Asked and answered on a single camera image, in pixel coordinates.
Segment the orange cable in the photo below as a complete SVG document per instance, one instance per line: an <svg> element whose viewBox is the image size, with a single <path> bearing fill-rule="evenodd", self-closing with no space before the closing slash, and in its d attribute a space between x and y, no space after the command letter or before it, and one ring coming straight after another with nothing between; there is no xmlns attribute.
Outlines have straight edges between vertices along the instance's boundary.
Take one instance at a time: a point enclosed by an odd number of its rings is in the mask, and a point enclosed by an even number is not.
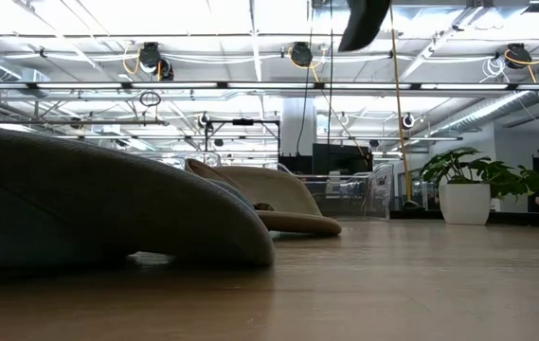
<svg viewBox="0 0 539 341"><path fill-rule="evenodd" d="M539 64L539 61L538 62L522 62L522 61L518 61L518 60L515 60L511 57L509 57L509 52L511 52L509 49L507 51L505 51L505 58L509 61L512 61L514 63L518 63L518 64L521 64L521 65L537 65Z"/></svg>
<svg viewBox="0 0 539 341"><path fill-rule="evenodd" d="M124 65L124 70L126 70L126 72L128 72L129 74L133 75L135 74L136 72L138 72L138 64L140 62L139 58L140 58L140 48L136 51L136 68L135 68L135 71L131 70L130 68L128 68L128 65L126 65L126 54L128 53L128 46L126 45L126 48L124 48L124 58L122 58L122 64Z"/></svg>

